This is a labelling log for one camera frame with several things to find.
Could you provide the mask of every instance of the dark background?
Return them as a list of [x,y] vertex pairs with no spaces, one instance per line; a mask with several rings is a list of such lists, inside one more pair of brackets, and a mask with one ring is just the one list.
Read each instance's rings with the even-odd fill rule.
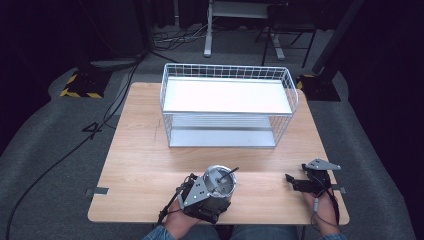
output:
[[[122,57],[113,50],[140,53],[150,46],[153,23],[175,24],[169,17],[172,1],[154,1],[163,8],[142,0],[82,2],[85,10],[78,1],[1,2],[0,154],[26,119],[50,100],[48,87],[63,72]],[[182,27],[204,21],[193,14],[192,1],[180,2]],[[205,1],[196,2],[207,8]],[[334,27],[334,21],[326,24]],[[346,79],[349,101],[404,196],[418,239],[424,228],[418,198],[424,190],[423,29],[421,1],[364,1],[325,65]]]

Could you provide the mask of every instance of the white wire basket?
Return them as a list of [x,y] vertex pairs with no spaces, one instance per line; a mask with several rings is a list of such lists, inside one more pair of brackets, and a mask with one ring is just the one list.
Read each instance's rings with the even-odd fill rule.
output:
[[169,147],[274,148],[298,94],[284,67],[166,64],[160,104]]

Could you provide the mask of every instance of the wooden tabletop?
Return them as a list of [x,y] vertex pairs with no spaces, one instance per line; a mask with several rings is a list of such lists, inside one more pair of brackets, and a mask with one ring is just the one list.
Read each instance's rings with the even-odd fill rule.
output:
[[[159,93],[159,83],[131,86],[97,185],[109,191],[93,197],[88,212],[91,221],[156,222],[159,211],[190,173],[200,176],[211,165],[223,165],[240,169],[235,172],[237,185],[231,205],[218,224],[310,223],[301,193],[285,180],[286,173],[307,179],[302,163],[327,160],[301,91],[298,109],[275,149],[169,148]],[[340,224],[347,224],[342,196],[338,191],[335,194]]]

